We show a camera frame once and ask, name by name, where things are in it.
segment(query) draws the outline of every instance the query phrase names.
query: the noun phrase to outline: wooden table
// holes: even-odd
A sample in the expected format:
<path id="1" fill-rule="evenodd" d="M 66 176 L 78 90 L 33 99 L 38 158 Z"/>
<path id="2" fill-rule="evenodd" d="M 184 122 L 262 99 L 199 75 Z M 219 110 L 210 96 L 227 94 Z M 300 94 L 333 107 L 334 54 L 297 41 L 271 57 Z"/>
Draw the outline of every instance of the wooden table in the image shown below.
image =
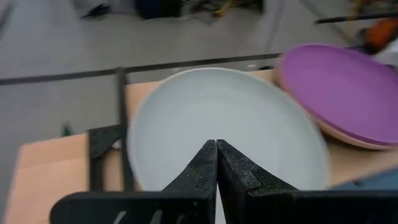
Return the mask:
<path id="1" fill-rule="evenodd" d="M 269 82 L 271 70 L 253 73 Z M 126 87 L 129 119 L 141 101 L 159 82 Z M 6 223 L 48 223 L 52 205 L 63 196 L 88 190 L 87 134 L 26 144 L 19 151 L 11 185 Z M 328 139 L 331 156 L 331 184 L 375 174 L 398 166 L 398 151 L 364 151 Z M 104 187 L 121 190 L 119 152 L 111 152 L 105 161 Z"/>

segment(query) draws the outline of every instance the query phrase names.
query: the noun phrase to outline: purple plate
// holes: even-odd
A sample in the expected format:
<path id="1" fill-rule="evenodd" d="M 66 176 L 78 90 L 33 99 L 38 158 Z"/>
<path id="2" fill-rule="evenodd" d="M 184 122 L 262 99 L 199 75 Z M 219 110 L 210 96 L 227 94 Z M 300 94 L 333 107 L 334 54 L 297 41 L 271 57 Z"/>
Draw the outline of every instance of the purple plate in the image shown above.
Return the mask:
<path id="1" fill-rule="evenodd" d="M 304 45 L 280 67 L 290 94 L 315 116 L 373 144 L 398 144 L 398 76 L 354 50 Z"/>

